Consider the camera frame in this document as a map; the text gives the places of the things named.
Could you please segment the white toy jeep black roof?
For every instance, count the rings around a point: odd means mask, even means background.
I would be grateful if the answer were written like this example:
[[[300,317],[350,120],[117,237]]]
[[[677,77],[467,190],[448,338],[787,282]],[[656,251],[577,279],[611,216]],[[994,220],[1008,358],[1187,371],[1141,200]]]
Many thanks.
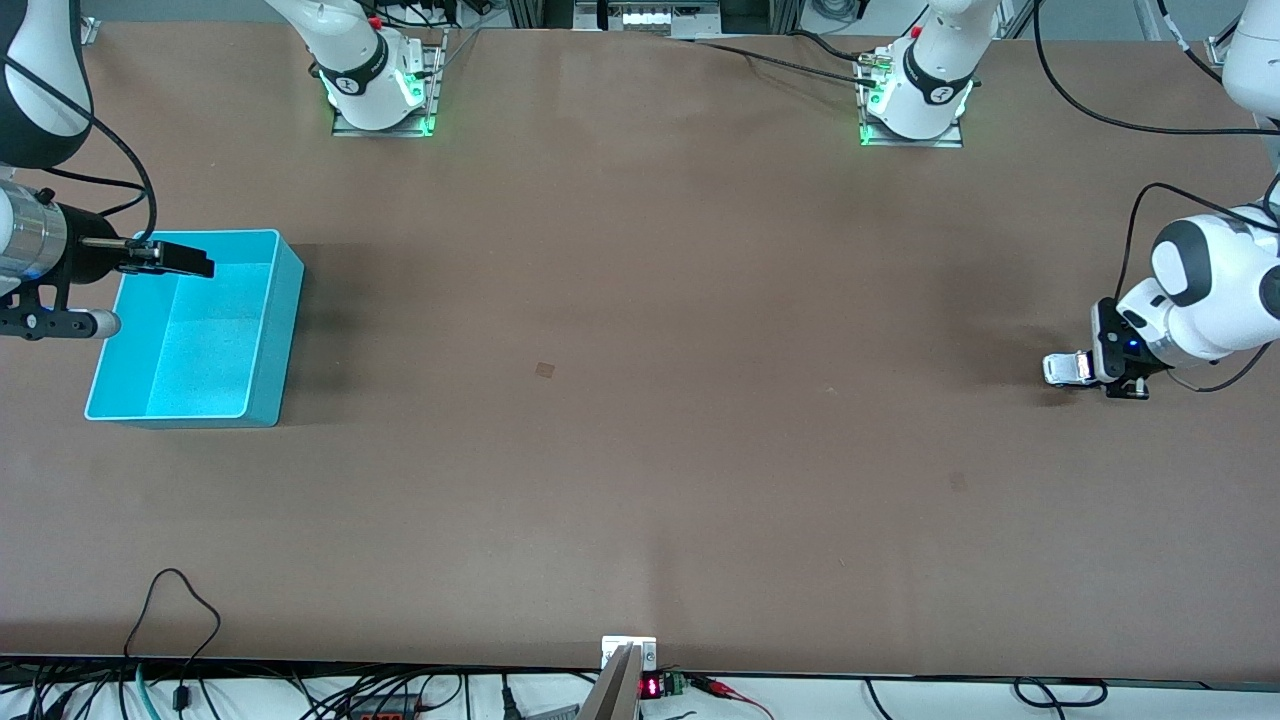
[[[1048,354],[1042,360],[1042,372],[1044,382],[1053,387],[1092,387],[1098,384],[1092,351],[1088,350]]]

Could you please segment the turquoise plastic bin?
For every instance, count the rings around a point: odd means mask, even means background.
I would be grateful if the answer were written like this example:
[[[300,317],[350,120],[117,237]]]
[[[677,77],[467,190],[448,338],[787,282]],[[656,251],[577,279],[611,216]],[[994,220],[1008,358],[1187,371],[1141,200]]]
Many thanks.
[[[102,343],[88,421],[147,429],[269,428],[280,418],[305,278],[275,229],[159,231],[202,250],[210,279],[125,275],[122,327]]]

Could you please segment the red clip lead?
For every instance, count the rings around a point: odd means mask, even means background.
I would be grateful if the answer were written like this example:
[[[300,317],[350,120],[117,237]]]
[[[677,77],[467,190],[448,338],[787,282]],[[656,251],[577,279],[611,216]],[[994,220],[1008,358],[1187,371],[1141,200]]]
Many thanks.
[[[724,684],[721,680],[698,674],[687,674],[685,679],[687,680],[690,687],[692,687],[696,691],[707,693],[717,700],[724,700],[724,701],[737,702],[741,705],[748,705],[764,714],[767,720],[777,720],[776,716],[772,714],[772,711],[769,711],[764,705],[756,702],[750,697],[746,697],[745,694],[737,692],[735,688]]]

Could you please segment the grey control box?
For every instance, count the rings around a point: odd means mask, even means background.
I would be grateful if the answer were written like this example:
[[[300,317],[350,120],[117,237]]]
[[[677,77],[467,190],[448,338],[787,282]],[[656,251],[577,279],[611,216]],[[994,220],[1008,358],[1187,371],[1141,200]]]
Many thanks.
[[[573,0],[575,31],[640,32],[668,38],[722,33],[718,0]]]

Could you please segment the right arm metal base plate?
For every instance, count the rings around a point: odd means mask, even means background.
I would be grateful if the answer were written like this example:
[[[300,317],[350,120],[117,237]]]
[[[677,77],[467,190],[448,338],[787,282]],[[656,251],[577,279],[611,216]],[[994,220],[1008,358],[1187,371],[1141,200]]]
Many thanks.
[[[434,135],[449,49],[399,36],[389,46],[387,67],[361,96],[344,96],[324,81],[332,106],[332,133],[349,137],[421,138]]]

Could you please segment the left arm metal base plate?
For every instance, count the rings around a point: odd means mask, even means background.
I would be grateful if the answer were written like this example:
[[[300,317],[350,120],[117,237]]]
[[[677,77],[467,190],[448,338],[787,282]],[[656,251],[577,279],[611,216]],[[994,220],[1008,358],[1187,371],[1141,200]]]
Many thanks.
[[[863,146],[960,149],[960,118],[972,77],[940,79],[924,72],[906,47],[864,53],[854,63],[859,141]]]

